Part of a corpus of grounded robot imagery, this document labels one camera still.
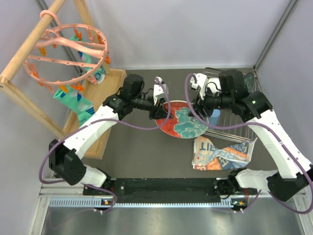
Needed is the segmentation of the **red teal floral plate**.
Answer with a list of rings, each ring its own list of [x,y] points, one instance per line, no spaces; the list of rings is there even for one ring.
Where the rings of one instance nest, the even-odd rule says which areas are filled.
[[[208,126],[198,119],[189,117],[190,109],[186,101],[171,101],[171,110],[175,110],[176,119],[168,119],[161,126],[161,131],[165,134],[179,139],[193,139],[204,134]]]

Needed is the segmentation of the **dark blue speckled plate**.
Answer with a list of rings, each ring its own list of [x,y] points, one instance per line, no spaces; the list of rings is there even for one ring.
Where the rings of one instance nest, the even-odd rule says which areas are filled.
[[[247,89],[251,90],[254,85],[254,74],[249,72],[244,76],[244,84]]]

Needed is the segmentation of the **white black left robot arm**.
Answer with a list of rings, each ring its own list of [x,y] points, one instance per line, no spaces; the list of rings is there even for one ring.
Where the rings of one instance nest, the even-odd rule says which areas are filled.
[[[95,114],[79,129],[63,140],[53,140],[49,144],[46,157],[49,168],[71,186],[92,185],[100,194],[108,193],[111,188],[108,175],[82,162],[87,150],[107,130],[122,123],[122,119],[133,109],[147,111],[150,119],[162,119],[164,122],[172,117],[170,111],[163,106],[170,104],[168,87],[164,81],[160,77],[155,78],[153,96],[142,91],[144,86],[142,76],[126,76],[117,93],[106,98]]]

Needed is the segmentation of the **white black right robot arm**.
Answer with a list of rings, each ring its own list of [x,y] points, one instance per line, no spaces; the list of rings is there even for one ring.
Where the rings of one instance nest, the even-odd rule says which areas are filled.
[[[265,190],[286,202],[306,186],[313,186],[313,164],[295,146],[280,124],[272,104],[260,91],[253,91],[255,77],[239,70],[224,70],[217,78],[189,74],[184,92],[192,115],[205,124],[214,109],[228,109],[243,121],[225,129],[249,127],[263,143],[277,170],[238,169],[229,175],[228,188],[241,193],[245,188]]]

